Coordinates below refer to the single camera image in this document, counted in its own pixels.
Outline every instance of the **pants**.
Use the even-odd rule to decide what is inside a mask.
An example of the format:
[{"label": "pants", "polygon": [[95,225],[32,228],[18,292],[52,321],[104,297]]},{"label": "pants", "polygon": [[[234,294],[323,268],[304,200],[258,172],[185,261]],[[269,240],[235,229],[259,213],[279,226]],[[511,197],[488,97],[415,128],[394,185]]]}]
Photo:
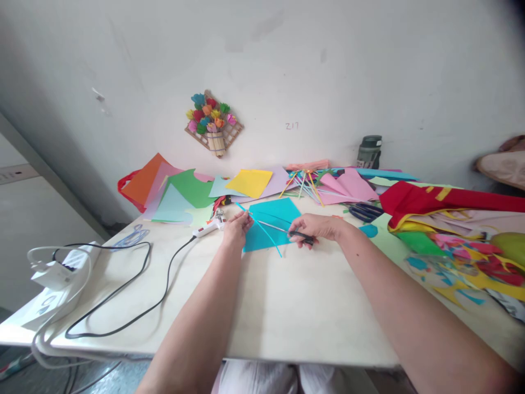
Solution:
[{"label": "pants", "polygon": [[342,394],[351,393],[340,368],[319,364],[291,365],[230,360],[222,366],[216,394]]}]

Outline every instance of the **white table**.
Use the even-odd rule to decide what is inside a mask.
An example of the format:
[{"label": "white table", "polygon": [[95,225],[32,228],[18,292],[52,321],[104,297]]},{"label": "white table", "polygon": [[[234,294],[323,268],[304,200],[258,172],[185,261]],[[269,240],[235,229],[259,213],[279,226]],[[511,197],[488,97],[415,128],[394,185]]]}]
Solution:
[{"label": "white table", "polygon": [[[352,224],[361,225],[350,214],[343,214],[341,205],[323,208],[315,205],[309,197],[293,198],[293,202],[303,213],[340,215]],[[239,208],[230,205],[224,210],[228,218]],[[152,223],[139,218],[106,245],[112,245],[132,232],[137,223],[151,230],[144,240],[154,243],[146,271],[95,312],[87,323],[79,324],[73,333],[86,329],[97,333],[111,331],[162,296],[170,258],[190,239],[194,228]],[[222,237],[222,233],[214,231],[195,240],[177,255],[172,267],[170,292],[162,307],[111,337],[65,339],[63,333],[67,326],[140,270],[147,248],[115,253],[102,251],[77,309],[57,323],[53,346],[153,354],[208,268]],[[401,241],[386,232],[380,232],[373,240],[382,243],[387,255],[397,256],[395,262],[409,272],[399,258],[408,252]],[[280,246],[279,249],[283,253],[282,259],[275,248],[243,256],[241,290],[227,357],[383,368],[398,364],[359,281],[336,243],[322,240],[315,251],[298,250],[295,245]],[[489,301],[483,308],[466,311],[446,299],[439,299],[511,364],[519,365],[525,344],[523,328],[499,306],[495,303],[487,306],[493,303]],[[33,333],[19,324],[25,308],[0,325],[0,344],[30,344]]]}]

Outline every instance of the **black scissors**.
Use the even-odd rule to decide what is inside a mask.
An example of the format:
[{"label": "black scissors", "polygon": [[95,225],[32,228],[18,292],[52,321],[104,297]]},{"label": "black scissors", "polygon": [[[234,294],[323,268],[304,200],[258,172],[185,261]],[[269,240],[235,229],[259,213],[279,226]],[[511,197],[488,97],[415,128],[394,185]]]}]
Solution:
[{"label": "black scissors", "polygon": [[349,204],[348,211],[359,220],[365,223],[371,223],[379,216],[384,214],[384,210],[365,202],[358,202],[357,204]]},{"label": "black scissors", "polygon": [[309,235],[306,235],[306,234],[303,234],[303,233],[300,233],[298,231],[287,231],[287,230],[284,230],[282,228],[279,228],[279,227],[275,227],[274,225],[272,224],[268,224],[268,223],[265,223],[265,222],[261,222],[261,221],[258,221],[260,224],[264,224],[268,227],[271,227],[271,228],[275,228],[276,230],[279,230],[279,231],[282,231],[284,233],[287,233],[287,234],[290,234],[290,235],[298,235],[298,236],[302,236],[305,240],[303,241],[305,244],[309,244],[309,245],[312,245],[313,246],[313,237],[312,236],[309,236]]}]

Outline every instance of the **white glue gun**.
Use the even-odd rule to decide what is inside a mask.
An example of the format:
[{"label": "white glue gun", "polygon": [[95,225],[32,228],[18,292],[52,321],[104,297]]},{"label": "white glue gun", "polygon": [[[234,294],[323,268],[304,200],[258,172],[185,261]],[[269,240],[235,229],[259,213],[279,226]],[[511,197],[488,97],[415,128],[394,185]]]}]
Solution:
[{"label": "white glue gun", "polygon": [[224,212],[221,208],[217,208],[217,211],[215,212],[215,219],[212,220],[210,224],[201,227],[200,229],[193,230],[193,236],[201,238],[217,229],[220,231],[224,230]]}]

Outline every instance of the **white power strip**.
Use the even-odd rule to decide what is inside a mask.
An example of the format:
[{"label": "white power strip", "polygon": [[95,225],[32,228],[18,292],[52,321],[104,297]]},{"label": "white power strip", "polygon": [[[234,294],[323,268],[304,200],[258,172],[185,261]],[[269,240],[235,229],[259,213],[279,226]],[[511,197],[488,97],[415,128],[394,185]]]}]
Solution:
[{"label": "white power strip", "polygon": [[[94,267],[100,249],[92,246],[80,246],[79,249],[85,250],[89,254]],[[68,253],[63,264],[74,269],[71,284],[59,291],[46,287],[34,300],[33,305],[26,313],[24,317],[25,323],[22,324],[22,327],[33,331],[38,330],[63,304],[67,303],[86,282],[89,271],[88,263],[88,255],[86,253],[78,250]],[[80,294],[60,310],[54,320],[58,320],[69,314],[77,306],[79,299]]]}]

